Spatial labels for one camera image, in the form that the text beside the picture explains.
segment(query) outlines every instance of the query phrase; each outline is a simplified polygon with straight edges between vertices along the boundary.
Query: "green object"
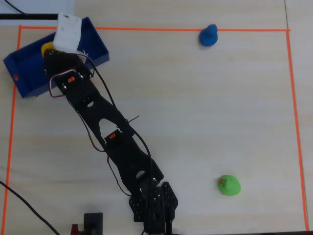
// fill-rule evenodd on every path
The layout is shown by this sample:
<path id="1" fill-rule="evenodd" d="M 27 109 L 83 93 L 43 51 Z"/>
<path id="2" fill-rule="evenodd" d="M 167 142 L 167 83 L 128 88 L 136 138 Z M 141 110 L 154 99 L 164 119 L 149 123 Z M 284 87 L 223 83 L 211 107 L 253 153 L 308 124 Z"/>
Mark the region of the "green object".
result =
<path id="1" fill-rule="evenodd" d="M 240 192 L 241 186 L 236 177 L 232 175 L 223 175 L 219 179 L 219 189 L 223 195 L 233 196 Z"/>

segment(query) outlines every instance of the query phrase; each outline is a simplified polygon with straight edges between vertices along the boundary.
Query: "black bracket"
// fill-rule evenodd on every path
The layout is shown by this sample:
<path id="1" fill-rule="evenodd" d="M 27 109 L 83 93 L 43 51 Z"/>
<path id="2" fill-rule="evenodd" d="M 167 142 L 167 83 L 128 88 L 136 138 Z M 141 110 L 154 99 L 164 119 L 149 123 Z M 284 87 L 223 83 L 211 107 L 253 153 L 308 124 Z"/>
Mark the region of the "black bracket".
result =
<path id="1" fill-rule="evenodd" d="M 52 49 L 45 50 L 44 55 L 45 71 L 49 77 L 69 69 L 74 70 L 55 77 L 54 82 L 117 166 L 126 188 L 132 195 L 141 195 L 140 190 L 149 186 L 151 165 L 148 155 L 133 139 L 134 129 L 120 111 L 101 96 L 89 79 L 91 72 L 77 55 Z M 101 119 L 116 124 L 118 129 L 107 136 L 103 135 L 99 125 Z M 152 170 L 153 178 L 160 182 L 164 176 L 154 160 Z M 145 173 L 137 178 L 141 171 Z"/>
<path id="2" fill-rule="evenodd" d="M 134 213 L 134 222 L 144 222 L 144 230 L 149 234 L 172 235 L 172 221 L 178 199 L 170 184 L 164 182 L 161 187 L 155 187 L 150 197 L 150 207 L 144 195 L 130 197 L 129 205 Z"/>

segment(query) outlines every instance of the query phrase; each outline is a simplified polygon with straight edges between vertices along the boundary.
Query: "blue plastic bin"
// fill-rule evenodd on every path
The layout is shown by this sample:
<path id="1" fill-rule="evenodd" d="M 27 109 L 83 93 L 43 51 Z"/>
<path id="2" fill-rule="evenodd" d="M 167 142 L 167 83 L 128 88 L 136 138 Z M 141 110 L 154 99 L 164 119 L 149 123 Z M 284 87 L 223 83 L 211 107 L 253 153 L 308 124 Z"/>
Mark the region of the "blue plastic bin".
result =
<path id="1" fill-rule="evenodd" d="M 49 78 L 44 73 L 44 59 L 41 54 L 43 44 L 52 42 L 54 35 L 50 34 L 32 44 L 29 44 L 9 54 L 3 61 L 15 82 L 22 97 L 38 96 L 49 90 Z M 96 66 L 109 60 L 109 51 L 101 40 L 89 17 L 82 20 L 79 50 L 85 50 Z M 86 60 L 86 66 L 92 66 Z"/>

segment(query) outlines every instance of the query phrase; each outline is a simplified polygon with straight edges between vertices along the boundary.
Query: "wooden table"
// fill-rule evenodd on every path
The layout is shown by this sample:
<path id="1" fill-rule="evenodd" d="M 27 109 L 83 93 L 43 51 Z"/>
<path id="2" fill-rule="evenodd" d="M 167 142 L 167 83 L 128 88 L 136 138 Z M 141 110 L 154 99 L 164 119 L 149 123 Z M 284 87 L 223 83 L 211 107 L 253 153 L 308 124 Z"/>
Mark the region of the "wooden table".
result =
<path id="1" fill-rule="evenodd" d="M 288 11 L 295 5 L 287 2 Z M 75 12 L 101 27 L 204 28 L 216 23 L 221 29 L 287 28 L 283 1 L 77 0 Z M 1 31 L 4 58 L 16 50 L 18 28 Z M 211 48 L 199 45 L 199 32 L 98 32 L 110 52 L 110 61 L 99 71 L 124 116 L 140 115 L 132 126 L 179 199 L 174 233 L 306 229 L 285 31 L 220 31 Z M 21 46 L 49 33 L 23 29 Z M 298 105 L 309 168 L 311 129 L 301 124 L 312 115 L 305 106 L 311 83 L 309 78 L 307 84 L 297 80 L 298 56 L 293 58 L 294 79 L 297 94 L 307 91 Z M 86 212 L 103 212 L 104 234 L 140 234 L 142 224 L 133 222 L 106 155 L 92 148 L 66 100 L 48 93 L 22 99 L 17 91 L 10 140 L 13 82 L 5 66 L 0 68 L 1 180 L 9 172 L 10 186 L 61 234 L 69 234 L 71 224 L 81 223 Z M 101 81 L 92 80 L 107 97 Z M 113 130 L 105 121 L 100 124 L 106 133 Z M 224 174 L 239 179 L 240 194 L 220 194 L 217 179 Z M 4 195 L 3 190 L 7 235 L 52 234 L 18 198 L 9 193 L 6 201 Z"/>

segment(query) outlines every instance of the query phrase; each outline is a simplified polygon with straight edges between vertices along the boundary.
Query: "black base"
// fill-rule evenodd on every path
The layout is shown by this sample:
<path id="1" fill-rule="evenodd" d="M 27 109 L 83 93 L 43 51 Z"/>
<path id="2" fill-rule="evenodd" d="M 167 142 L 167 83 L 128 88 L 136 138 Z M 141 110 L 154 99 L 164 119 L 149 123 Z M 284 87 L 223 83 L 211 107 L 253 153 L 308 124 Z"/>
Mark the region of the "black base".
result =
<path id="1" fill-rule="evenodd" d="M 146 208 L 149 206 L 144 195 L 130 197 L 129 205 L 134 213 L 134 222 L 143 222 L 144 231 L 151 235 L 172 235 L 172 221 L 175 218 L 178 199 L 170 184 L 164 182 L 161 187 L 155 187 L 150 197 L 152 205 L 148 211 Z"/>
<path id="2" fill-rule="evenodd" d="M 102 213 L 84 214 L 84 233 L 87 235 L 102 235 Z"/>

